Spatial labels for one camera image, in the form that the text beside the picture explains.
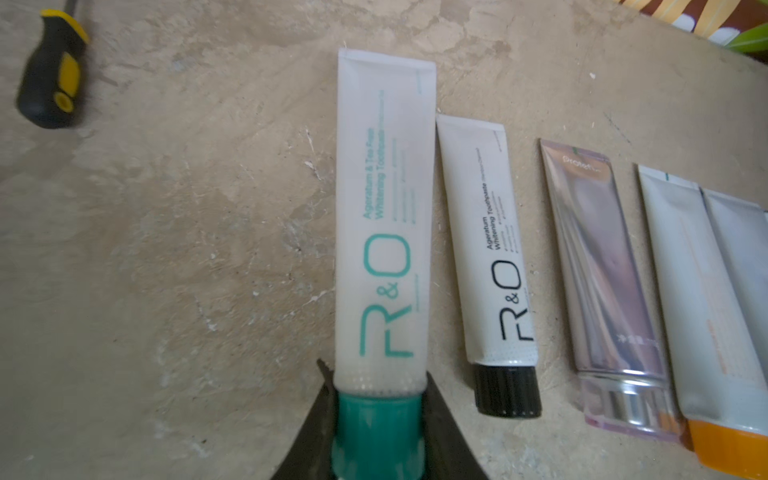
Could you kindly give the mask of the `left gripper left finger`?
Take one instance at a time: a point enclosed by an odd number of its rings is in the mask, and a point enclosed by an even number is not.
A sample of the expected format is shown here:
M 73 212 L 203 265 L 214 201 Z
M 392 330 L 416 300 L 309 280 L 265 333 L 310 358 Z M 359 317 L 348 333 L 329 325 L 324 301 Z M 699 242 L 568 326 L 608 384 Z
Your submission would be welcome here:
M 337 429 L 338 395 L 333 372 L 321 359 L 321 386 L 292 446 L 272 480 L 332 480 L 332 446 Z

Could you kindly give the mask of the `black cap toothpaste tube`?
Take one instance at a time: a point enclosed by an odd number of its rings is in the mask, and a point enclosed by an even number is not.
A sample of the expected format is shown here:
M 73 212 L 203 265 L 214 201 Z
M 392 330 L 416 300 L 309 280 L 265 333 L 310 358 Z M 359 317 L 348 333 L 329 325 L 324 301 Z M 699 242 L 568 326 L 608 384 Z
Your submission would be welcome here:
M 538 418 L 538 349 L 505 129 L 448 115 L 436 124 L 476 407 Z

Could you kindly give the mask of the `green cap toothpaste tube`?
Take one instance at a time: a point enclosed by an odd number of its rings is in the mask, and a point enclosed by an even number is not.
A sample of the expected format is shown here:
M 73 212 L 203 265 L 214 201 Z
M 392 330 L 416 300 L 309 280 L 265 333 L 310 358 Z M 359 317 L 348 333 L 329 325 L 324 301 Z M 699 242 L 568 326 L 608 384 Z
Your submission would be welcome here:
M 338 53 L 332 469 L 419 479 L 428 384 L 434 63 Z

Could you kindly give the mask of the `dark cap toothpaste tube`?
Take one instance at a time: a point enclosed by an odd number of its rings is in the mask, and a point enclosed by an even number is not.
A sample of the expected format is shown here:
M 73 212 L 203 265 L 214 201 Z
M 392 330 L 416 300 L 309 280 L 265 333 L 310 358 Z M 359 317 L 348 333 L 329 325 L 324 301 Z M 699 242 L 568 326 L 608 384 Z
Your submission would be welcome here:
M 756 203 L 704 189 L 707 212 L 752 343 L 767 369 L 767 212 Z

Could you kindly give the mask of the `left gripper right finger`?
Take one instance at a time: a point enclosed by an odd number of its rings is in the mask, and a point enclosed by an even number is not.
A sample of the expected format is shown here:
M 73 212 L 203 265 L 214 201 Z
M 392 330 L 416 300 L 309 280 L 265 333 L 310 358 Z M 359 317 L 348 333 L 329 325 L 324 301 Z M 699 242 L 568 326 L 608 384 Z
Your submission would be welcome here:
M 422 395 L 424 479 L 488 480 L 430 373 L 427 381 Z

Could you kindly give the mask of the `clear pink tube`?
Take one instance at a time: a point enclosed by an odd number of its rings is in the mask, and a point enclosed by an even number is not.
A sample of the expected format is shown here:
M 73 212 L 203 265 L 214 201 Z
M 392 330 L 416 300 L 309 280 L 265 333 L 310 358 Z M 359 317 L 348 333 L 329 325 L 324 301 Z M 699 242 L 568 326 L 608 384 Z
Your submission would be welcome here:
M 664 343 L 644 298 L 609 159 L 540 140 L 588 424 L 678 442 Z

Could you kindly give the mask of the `orange cap toothpaste tube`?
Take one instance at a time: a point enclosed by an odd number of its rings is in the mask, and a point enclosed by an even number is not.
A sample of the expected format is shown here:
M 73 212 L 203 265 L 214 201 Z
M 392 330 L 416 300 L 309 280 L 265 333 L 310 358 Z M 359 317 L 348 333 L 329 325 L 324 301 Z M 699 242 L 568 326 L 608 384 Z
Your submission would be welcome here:
M 699 462 L 767 476 L 767 383 L 699 185 L 638 168 L 676 397 Z

